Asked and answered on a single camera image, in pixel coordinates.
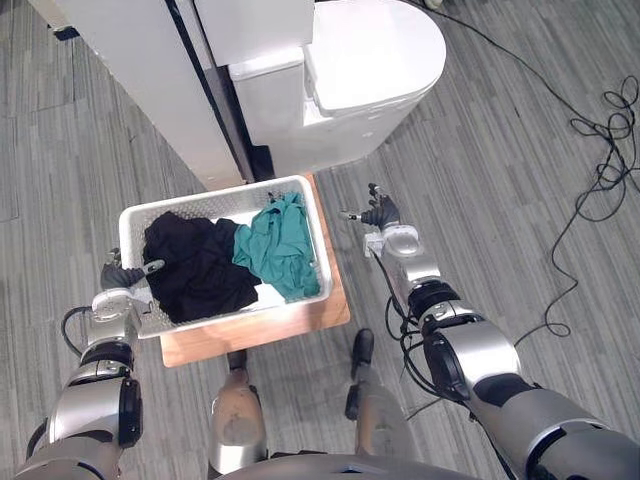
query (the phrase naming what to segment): electrical cord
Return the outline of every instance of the electrical cord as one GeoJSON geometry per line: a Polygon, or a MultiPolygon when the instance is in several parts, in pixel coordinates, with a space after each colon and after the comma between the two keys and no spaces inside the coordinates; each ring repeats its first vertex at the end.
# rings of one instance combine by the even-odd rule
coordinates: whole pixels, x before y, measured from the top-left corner
{"type": "MultiPolygon", "coordinates": [[[[578,287],[579,280],[573,274],[568,272],[567,269],[559,263],[557,258],[558,247],[560,246],[560,243],[562,242],[564,237],[567,235],[567,233],[569,232],[571,226],[574,224],[576,219],[582,218],[583,220],[586,220],[591,223],[598,223],[613,217],[621,208],[624,202],[624,199],[626,198],[627,181],[630,181],[633,188],[635,188],[636,191],[640,192],[640,188],[636,183],[636,180],[633,178],[633,173],[640,170],[640,168],[637,166],[637,150],[638,149],[637,149],[636,135],[634,130],[636,126],[636,114],[635,114],[634,106],[638,103],[639,90],[640,90],[638,85],[638,79],[633,75],[629,75],[622,81],[622,84],[618,91],[607,90],[603,93],[604,101],[608,104],[609,107],[613,108],[615,111],[614,113],[608,116],[607,121],[605,123],[598,123],[589,119],[588,117],[583,115],[580,111],[578,111],[577,108],[575,108],[569,101],[567,101],[562,95],[560,95],[551,86],[551,84],[547,81],[547,79],[541,73],[539,73],[535,68],[533,68],[526,60],[524,60],[517,54],[513,53],[509,49],[505,48],[504,46],[502,46],[501,44],[493,40],[491,37],[486,35],[484,32],[482,32],[478,28],[458,18],[452,17],[450,15],[447,15],[445,13],[442,13],[430,8],[426,4],[425,0],[419,0],[419,1],[418,0],[416,1],[402,0],[402,1],[405,1],[406,3],[410,3],[424,11],[427,11],[431,14],[450,20],[460,26],[463,26],[471,30],[472,32],[474,32],[475,34],[483,38],[485,41],[487,41],[490,45],[492,45],[496,49],[500,50],[501,52],[505,53],[506,55],[514,59],[517,63],[522,65],[529,73],[531,73],[534,77],[536,77],[556,100],[558,100],[565,108],[567,108],[571,113],[575,115],[574,118],[569,120],[569,124],[579,135],[583,137],[600,138],[602,141],[606,143],[608,147],[608,151],[605,159],[596,165],[595,174],[594,174],[595,180],[593,181],[593,184],[587,190],[583,191],[578,195],[578,197],[575,200],[573,213],[571,214],[569,220],[566,222],[565,226],[562,228],[560,234],[558,235],[558,237],[553,243],[553,246],[551,247],[551,263],[554,269],[557,272],[559,272],[563,277],[571,280],[571,285],[568,288],[564,289],[562,292],[560,292],[556,297],[554,297],[551,300],[551,302],[547,305],[547,307],[544,310],[543,322],[540,325],[537,325],[536,327],[528,330],[523,335],[521,335],[515,341],[514,347],[518,347],[525,339],[529,338],[534,333],[543,329],[546,329],[551,334],[557,337],[568,337],[569,335],[571,335],[571,328],[569,327],[569,325],[567,325],[562,321],[551,321],[549,318],[549,314],[552,308],[560,300],[562,300],[565,296],[567,296],[569,293],[571,293],[573,290],[575,290],[578,287]],[[621,151],[622,143],[625,140],[628,140],[631,143],[631,151],[632,151],[631,160],[628,160],[621,151]],[[585,203],[593,194],[596,194],[596,193],[607,194],[608,192],[613,192],[616,189],[620,190],[621,193],[618,194],[618,199],[615,201],[614,206],[611,208],[609,212],[605,213],[604,215],[601,215],[600,217],[595,217],[585,213],[584,211],[585,203]]],[[[386,272],[384,271],[384,267],[380,262],[380,260],[377,258],[377,256],[376,256],[376,260],[378,261],[378,264],[382,267],[383,272],[385,273],[385,278],[387,279],[387,284],[390,286],[388,276],[386,275],[386,272]]],[[[399,307],[399,304],[397,302],[397,299],[395,299],[395,295],[393,294],[393,290],[391,289],[391,287],[390,287],[390,291],[391,291],[392,297],[387,302],[387,307],[385,309],[385,324],[387,327],[387,331],[389,332],[391,337],[395,340],[399,340],[401,345],[403,346],[403,354],[405,356],[405,366],[407,366],[407,371],[409,372],[409,374],[412,375],[413,372],[412,372],[412,369],[410,368],[410,365],[412,364],[412,362],[409,365],[407,365],[407,358],[409,358],[410,360],[410,357],[404,348],[404,343],[403,343],[404,337],[402,335],[401,337],[397,337],[396,335],[394,335],[389,325],[389,320],[388,320],[389,307],[390,305],[393,304],[394,309],[396,310],[396,313],[400,315],[403,321],[401,326],[401,333],[403,328],[406,331],[407,319],[405,318],[405,315],[402,312],[402,310],[399,308],[396,308],[396,307],[399,307]]],[[[414,378],[413,375],[412,375],[412,378],[414,379],[414,381],[416,381],[416,383],[418,383],[418,380],[416,380],[416,378],[414,378]]],[[[440,400],[442,400],[442,398],[439,398],[437,400],[427,403],[426,405],[423,405],[422,407],[419,407],[417,410],[415,410],[412,414],[410,414],[407,417],[407,420],[414,418],[418,413],[426,410],[432,405],[435,405],[440,400]]]]}
{"type": "Polygon", "coordinates": [[[33,456],[33,453],[36,450],[36,445],[38,445],[38,442],[42,438],[42,435],[44,435],[44,432],[47,431],[48,420],[49,419],[45,417],[45,419],[42,420],[42,423],[38,425],[38,427],[31,434],[31,438],[29,438],[29,443],[27,444],[27,458],[25,459],[25,461],[29,460],[33,456]]]}
{"type": "Polygon", "coordinates": [[[78,347],[74,345],[74,343],[69,338],[69,335],[67,333],[67,324],[69,323],[69,320],[75,315],[79,313],[90,312],[90,311],[91,311],[91,307],[89,306],[72,308],[67,313],[65,313],[64,317],[62,318],[62,323],[60,323],[60,333],[62,334],[64,343],[67,344],[67,347],[69,347],[69,349],[73,352],[73,354],[78,358],[82,356],[82,352],[78,347]]]}

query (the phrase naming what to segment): robot leg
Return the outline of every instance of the robot leg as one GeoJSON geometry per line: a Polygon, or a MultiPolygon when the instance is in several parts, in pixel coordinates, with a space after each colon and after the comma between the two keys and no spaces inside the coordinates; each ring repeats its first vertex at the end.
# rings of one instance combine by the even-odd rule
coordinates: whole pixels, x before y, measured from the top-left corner
{"type": "Polygon", "coordinates": [[[211,407],[208,478],[216,478],[267,458],[262,407],[249,385],[246,351],[228,356],[229,375],[211,407]]]}
{"type": "Polygon", "coordinates": [[[373,333],[358,332],[353,346],[347,418],[357,420],[356,453],[412,460],[416,456],[409,425],[400,404],[371,367],[373,333]]]}

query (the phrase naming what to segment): toilet lid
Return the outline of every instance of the toilet lid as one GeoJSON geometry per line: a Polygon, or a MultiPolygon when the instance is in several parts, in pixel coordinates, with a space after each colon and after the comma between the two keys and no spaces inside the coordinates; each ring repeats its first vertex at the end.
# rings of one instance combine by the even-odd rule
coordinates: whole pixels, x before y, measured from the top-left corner
{"type": "Polygon", "coordinates": [[[316,3],[313,43],[304,50],[324,115],[421,93],[438,80],[446,57],[438,26],[399,0],[316,3]]]}

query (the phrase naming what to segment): black cable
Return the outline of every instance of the black cable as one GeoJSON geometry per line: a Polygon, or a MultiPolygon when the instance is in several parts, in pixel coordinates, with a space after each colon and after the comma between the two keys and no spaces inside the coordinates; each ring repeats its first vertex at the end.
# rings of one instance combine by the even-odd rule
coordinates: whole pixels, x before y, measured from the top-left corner
{"type": "Polygon", "coordinates": [[[29,443],[27,444],[27,458],[29,460],[33,456],[33,452],[36,450],[36,445],[44,435],[44,432],[47,431],[47,421],[49,419],[45,418],[40,425],[34,430],[31,434],[31,438],[29,439],[29,443]]]}
{"type": "Polygon", "coordinates": [[[80,351],[80,349],[78,349],[78,347],[76,347],[73,344],[73,342],[69,338],[69,335],[67,334],[67,323],[69,322],[71,317],[73,317],[74,315],[77,315],[78,313],[89,312],[89,311],[91,311],[91,307],[88,307],[88,306],[72,308],[67,313],[65,313],[62,319],[62,323],[60,323],[60,333],[62,333],[62,338],[64,339],[64,343],[67,344],[67,347],[69,347],[69,349],[73,352],[73,354],[78,358],[82,356],[82,352],[80,351]]]}
{"type": "Polygon", "coordinates": [[[412,413],[410,413],[409,415],[407,415],[407,418],[405,418],[405,421],[409,421],[411,420],[413,417],[415,417],[416,415],[418,415],[420,412],[425,411],[427,408],[429,407],[433,407],[436,403],[441,402],[442,400],[444,400],[444,398],[436,398],[435,400],[432,400],[429,403],[426,403],[424,405],[422,405],[421,407],[416,408],[412,413]]]}
{"type": "Polygon", "coordinates": [[[411,0],[403,1],[405,1],[406,3],[410,3],[411,5],[414,5],[415,7],[418,7],[422,10],[428,11],[431,14],[446,18],[447,20],[450,20],[471,30],[472,32],[483,38],[485,41],[487,41],[490,45],[507,54],[509,57],[522,65],[529,73],[540,80],[544,87],[553,97],[556,98],[556,100],[558,100],[564,107],[566,107],[569,111],[576,115],[576,118],[572,118],[569,120],[569,124],[579,135],[584,137],[598,137],[603,140],[609,148],[605,160],[596,165],[595,181],[593,185],[589,189],[578,195],[571,217],[569,218],[560,235],[556,238],[553,246],[551,247],[551,263],[553,267],[562,276],[571,280],[571,285],[560,292],[547,305],[543,315],[543,323],[525,332],[520,338],[518,338],[518,340],[516,340],[514,346],[518,346],[523,340],[542,329],[547,329],[551,334],[557,337],[568,337],[569,335],[571,335],[571,328],[566,323],[563,323],[561,321],[551,321],[549,319],[549,313],[561,299],[563,299],[566,295],[577,288],[579,281],[574,275],[569,273],[558,263],[556,257],[558,246],[578,217],[593,223],[603,222],[613,217],[618,212],[624,202],[624,199],[626,198],[627,180],[630,180],[636,191],[640,192],[640,187],[632,176],[634,172],[639,170],[639,168],[636,166],[637,143],[634,130],[636,124],[636,115],[633,109],[633,106],[638,102],[638,79],[633,75],[629,75],[622,81],[620,90],[618,92],[612,90],[607,90],[604,92],[604,101],[616,111],[608,116],[605,123],[598,123],[580,113],[577,108],[575,108],[569,101],[567,101],[562,95],[560,95],[550,85],[547,79],[535,68],[533,68],[526,60],[513,53],[509,49],[505,48],[478,28],[458,18],[430,8],[429,6],[427,6],[424,0],[420,0],[419,2],[411,0]],[[631,142],[631,149],[633,152],[630,163],[629,161],[627,161],[624,154],[620,150],[621,141],[627,139],[629,139],[631,142]],[[591,197],[591,195],[593,195],[594,193],[612,192],[616,188],[619,188],[619,190],[621,190],[621,193],[619,194],[614,207],[608,213],[599,218],[595,218],[584,213],[583,206],[591,197]]]}
{"type": "MultiPolygon", "coordinates": [[[[623,80],[620,90],[618,92],[611,91],[611,90],[607,90],[604,92],[603,97],[605,102],[608,103],[612,108],[614,108],[617,111],[609,115],[607,122],[605,122],[605,124],[598,123],[589,119],[582,113],[580,113],[571,103],[569,103],[562,95],[560,95],[550,85],[550,83],[546,80],[546,78],[542,74],[540,74],[535,68],[533,68],[527,61],[525,61],[515,53],[511,52],[507,48],[503,47],[498,42],[493,40],[491,37],[489,37],[482,31],[480,31],[476,27],[462,20],[459,20],[455,17],[452,17],[445,13],[429,8],[424,2],[424,0],[421,0],[421,3],[416,3],[411,0],[403,0],[403,1],[405,1],[406,3],[410,3],[422,10],[426,10],[429,13],[432,13],[439,17],[446,18],[447,20],[451,20],[452,22],[473,31],[475,34],[479,35],[484,40],[486,40],[490,45],[502,51],[503,53],[507,54],[509,57],[511,57],[516,62],[521,64],[529,73],[531,73],[538,80],[540,80],[544,85],[544,87],[549,91],[549,93],[553,97],[556,98],[556,100],[558,100],[564,107],[566,107],[569,111],[571,111],[574,115],[576,115],[576,118],[572,118],[569,120],[569,124],[579,135],[584,137],[592,137],[592,136],[598,137],[602,139],[604,142],[606,142],[607,146],[609,147],[609,151],[607,153],[605,160],[600,162],[598,165],[596,165],[595,181],[593,185],[589,189],[585,190],[580,195],[578,195],[575,201],[574,211],[571,217],[569,218],[569,220],[563,227],[562,231],[556,238],[555,242],[553,243],[553,246],[551,247],[551,263],[553,267],[561,275],[571,280],[572,282],[571,286],[563,290],[547,305],[543,315],[544,317],[543,323],[540,325],[537,325],[536,327],[530,329],[529,331],[525,332],[522,336],[520,336],[515,341],[514,347],[517,347],[522,341],[524,341],[529,336],[531,336],[535,332],[542,329],[547,329],[551,334],[557,337],[567,337],[571,335],[571,328],[567,324],[561,321],[551,321],[549,319],[549,313],[554,305],[556,305],[562,298],[564,298],[566,295],[571,293],[575,288],[577,288],[579,281],[574,275],[569,273],[565,268],[563,268],[558,263],[558,260],[556,257],[557,250],[562,239],[566,236],[569,229],[571,228],[571,226],[573,225],[573,223],[578,217],[589,222],[597,223],[597,222],[608,220],[618,212],[618,210],[622,206],[624,199],[626,197],[626,193],[627,193],[626,180],[630,180],[634,188],[638,192],[640,192],[640,188],[632,176],[634,172],[640,169],[636,167],[637,144],[636,144],[635,131],[634,131],[636,117],[635,117],[635,111],[632,108],[638,102],[638,96],[639,96],[638,79],[635,76],[630,75],[623,80]],[[620,147],[621,147],[620,142],[626,139],[631,140],[632,151],[633,151],[633,158],[630,164],[627,162],[625,156],[622,154],[620,150],[620,147]],[[586,201],[590,198],[592,194],[611,192],[617,187],[621,189],[622,193],[619,195],[619,198],[616,201],[614,207],[611,209],[611,211],[609,211],[607,214],[599,218],[595,218],[584,213],[583,207],[586,201]]],[[[400,307],[398,299],[395,296],[395,293],[391,286],[391,281],[386,272],[386,269],[384,268],[384,265],[382,264],[382,261],[380,260],[378,255],[376,255],[375,252],[373,252],[373,250],[371,250],[371,253],[373,254],[380,268],[382,269],[387,286],[389,287],[389,291],[391,293],[391,296],[387,301],[387,305],[385,308],[385,325],[387,328],[387,332],[389,333],[391,338],[393,338],[396,341],[399,341],[403,351],[404,367],[406,368],[406,371],[409,373],[409,376],[416,383],[416,385],[418,385],[418,387],[420,387],[422,390],[434,396],[440,397],[437,400],[431,401],[426,405],[423,405],[422,407],[414,411],[412,414],[410,414],[407,417],[407,420],[410,420],[411,418],[415,417],[418,413],[426,410],[430,406],[435,405],[437,402],[442,400],[442,396],[436,391],[435,386],[431,382],[426,380],[424,376],[418,371],[417,367],[415,366],[415,363],[411,359],[411,351],[413,351],[414,348],[417,348],[417,346],[421,346],[422,342],[417,344],[417,346],[410,346],[407,348],[404,341],[406,338],[411,338],[411,335],[419,333],[418,331],[415,331],[415,332],[407,331],[409,324],[417,326],[417,322],[412,320],[410,315],[404,314],[404,312],[402,311],[402,308],[400,307]],[[397,336],[392,332],[391,326],[389,324],[390,305],[393,305],[394,310],[402,319],[402,324],[400,327],[400,336],[397,336]]]]}

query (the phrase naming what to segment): teal clothing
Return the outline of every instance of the teal clothing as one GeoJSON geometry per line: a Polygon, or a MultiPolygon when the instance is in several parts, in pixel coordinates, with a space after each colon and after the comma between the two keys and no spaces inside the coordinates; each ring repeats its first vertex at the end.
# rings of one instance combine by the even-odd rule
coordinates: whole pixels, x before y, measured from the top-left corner
{"type": "Polygon", "coordinates": [[[287,301],[320,291],[300,200],[299,193],[285,194],[253,217],[251,228],[238,227],[234,238],[233,263],[273,285],[287,301]]]}

